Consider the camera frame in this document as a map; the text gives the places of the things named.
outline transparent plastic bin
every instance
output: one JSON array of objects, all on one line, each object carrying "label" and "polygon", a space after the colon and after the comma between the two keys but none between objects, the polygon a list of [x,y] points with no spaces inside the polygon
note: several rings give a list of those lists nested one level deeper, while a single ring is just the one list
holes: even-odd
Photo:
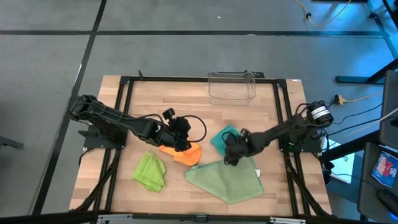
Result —
[{"label": "transparent plastic bin", "polygon": [[214,105],[247,105],[256,96],[254,74],[210,72],[209,96]]}]

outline green towel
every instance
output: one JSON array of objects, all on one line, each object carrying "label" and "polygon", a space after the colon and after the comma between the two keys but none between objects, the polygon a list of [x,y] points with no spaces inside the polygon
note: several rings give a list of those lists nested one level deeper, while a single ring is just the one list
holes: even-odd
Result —
[{"label": "green towel", "polygon": [[165,173],[166,168],[163,162],[152,153],[145,152],[131,177],[146,189],[160,192],[165,185],[163,179]]},{"label": "green towel", "polygon": [[185,178],[227,203],[236,203],[264,194],[254,169],[253,159],[244,157],[236,167],[224,161],[193,167],[185,171]]},{"label": "green towel", "polygon": [[[236,130],[234,127],[232,127],[231,125],[227,125],[224,129],[222,129],[216,136],[214,136],[211,140],[210,143],[216,147],[218,153],[221,154],[222,157],[225,157],[225,148],[226,148],[226,144],[223,140],[223,133],[225,132],[230,132],[233,133],[235,136],[239,136],[239,131]],[[224,139],[226,139],[228,137],[229,134],[225,134],[224,135]]]}]

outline sage green towel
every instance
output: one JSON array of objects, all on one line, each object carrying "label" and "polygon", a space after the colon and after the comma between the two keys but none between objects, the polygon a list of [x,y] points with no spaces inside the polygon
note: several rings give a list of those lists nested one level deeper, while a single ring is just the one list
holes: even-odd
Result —
[{"label": "sage green towel", "polygon": [[185,171],[185,178],[227,203],[236,203],[264,194],[254,169],[253,159],[243,157],[236,167],[224,161],[193,167]]},{"label": "sage green towel", "polygon": [[163,161],[152,153],[145,152],[131,177],[140,182],[146,189],[160,192],[165,185],[163,179],[165,173],[166,168]]}]

